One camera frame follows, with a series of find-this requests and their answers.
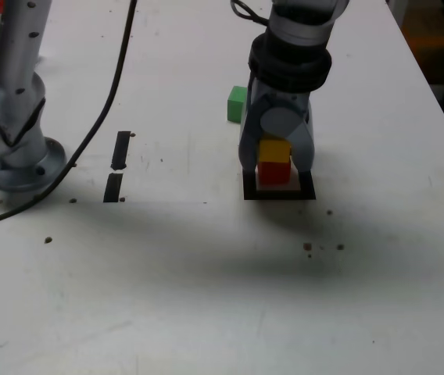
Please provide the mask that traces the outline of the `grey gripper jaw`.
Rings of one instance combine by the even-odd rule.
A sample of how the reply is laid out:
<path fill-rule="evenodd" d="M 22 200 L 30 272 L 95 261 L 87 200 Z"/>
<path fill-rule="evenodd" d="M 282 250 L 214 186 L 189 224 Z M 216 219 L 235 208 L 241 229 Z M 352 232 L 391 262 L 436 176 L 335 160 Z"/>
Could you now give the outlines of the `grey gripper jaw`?
<path fill-rule="evenodd" d="M 238 145 L 238 157 L 244 171 L 253 171 L 256 168 L 258 144 L 263 133 L 260 126 L 261 109 L 261 102 L 252 104 L 251 94 L 248 93 Z"/>
<path fill-rule="evenodd" d="M 260 126 L 266 133 L 288 141 L 295 168 L 300 173 L 310 172 L 315 156 L 310 103 L 305 111 L 285 107 L 269 109 L 262 115 Z"/>

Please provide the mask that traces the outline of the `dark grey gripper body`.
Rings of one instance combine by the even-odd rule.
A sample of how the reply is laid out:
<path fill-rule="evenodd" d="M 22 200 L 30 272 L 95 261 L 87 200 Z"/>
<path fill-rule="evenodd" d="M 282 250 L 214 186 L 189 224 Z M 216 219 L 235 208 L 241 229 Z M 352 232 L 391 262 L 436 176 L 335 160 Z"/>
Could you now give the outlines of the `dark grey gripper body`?
<path fill-rule="evenodd" d="M 251 104 L 253 105 L 263 96 L 269 97 L 273 103 L 284 102 L 290 104 L 293 109 L 297 109 L 302 114 L 305 121 L 310 121 L 312 118 L 309 92 L 287 93 L 279 91 L 251 76 Z"/>

